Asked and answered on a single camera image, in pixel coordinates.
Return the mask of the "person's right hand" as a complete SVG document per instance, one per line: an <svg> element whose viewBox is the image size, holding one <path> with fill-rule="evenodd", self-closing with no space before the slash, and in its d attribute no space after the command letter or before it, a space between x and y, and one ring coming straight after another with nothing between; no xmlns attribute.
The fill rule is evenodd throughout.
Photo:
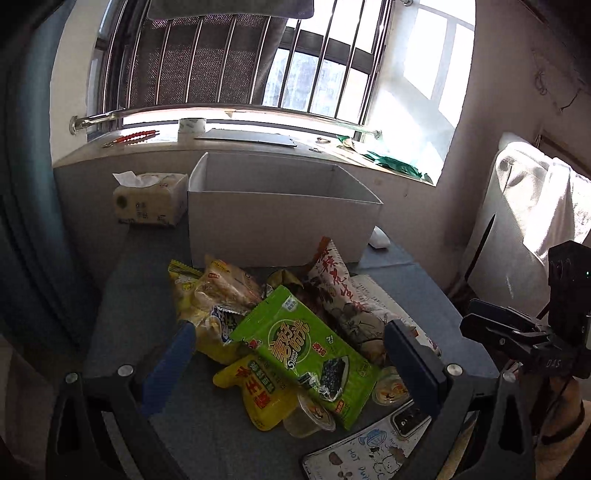
<svg viewBox="0 0 591 480"><path fill-rule="evenodd" d="M590 401L574 378L554 377L550 387L557 397L535 450L536 478L589 479Z"/></svg>

